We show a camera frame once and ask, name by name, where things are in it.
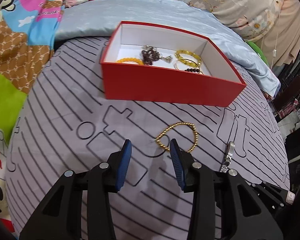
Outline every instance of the metal screw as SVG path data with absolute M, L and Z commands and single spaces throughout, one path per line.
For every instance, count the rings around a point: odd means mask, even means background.
M 195 169 L 200 169 L 202 167 L 202 164 L 199 162 L 194 162 L 192 163 L 192 167 L 194 167 Z
M 106 168 L 109 167 L 109 163 L 106 163 L 106 162 L 100 163 L 100 164 L 99 164 L 99 167 L 102 168 L 102 169 L 106 169 Z
M 238 172 L 235 170 L 235 169 L 231 169 L 228 171 L 229 175 L 231 176 L 237 176 L 238 175 Z
M 64 175 L 66 176 L 66 177 L 71 177 L 72 175 L 73 175 L 73 171 L 66 171 L 65 173 L 64 173 Z

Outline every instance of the colorful blanket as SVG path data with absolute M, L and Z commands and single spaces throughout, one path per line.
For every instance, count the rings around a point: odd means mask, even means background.
M 11 231 L 4 181 L 7 146 L 23 102 L 53 53 L 62 14 L 62 0 L 0 4 L 0 218 Z

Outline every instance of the blue fabric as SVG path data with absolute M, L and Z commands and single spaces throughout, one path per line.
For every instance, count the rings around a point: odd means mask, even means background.
M 243 66 L 261 90 L 274 96 L 280 82 L 239 35 L 210 12 L 177 0 L 94 0 L 65 9 L 56 41 L 110 36 L 120 21 L 169 25 L 209 37 L 232 61 Z

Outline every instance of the green fabric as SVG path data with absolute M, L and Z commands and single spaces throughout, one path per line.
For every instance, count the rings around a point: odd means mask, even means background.
M 26 96 L 0 74 L 0 130 L 7 144 Z
M 267 61 L 267 58 L 263 54 L 262 50 L 259 49 L 259 47 L 256 44 L 254 44 L 253 42 L 251 42 L 251 41 L 246 41 L 246 43 L 255 51 L 255 53 L 257 53 L 261 57 L 261 59 L 263 60 L 263 62 L 266 63 L 267 66 L 269 67 L 269 63 Z

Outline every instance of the red box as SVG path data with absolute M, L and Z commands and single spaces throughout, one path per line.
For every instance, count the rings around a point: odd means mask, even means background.
M 116 63 L 124 57 L 141 58 L 143 45 L 156 47 L 164 57 L 171 55 L 173 62 L 158 60 L 153 66 Z M 174 53 L 179 49 L 201 56 L 205 74 L 184 71 L 190 67 L 176 61 Z M 122 21 L 112 34 L 101 65 L 107 99 L 227 107 L 246 87 L 209 38 L 158 24 Z

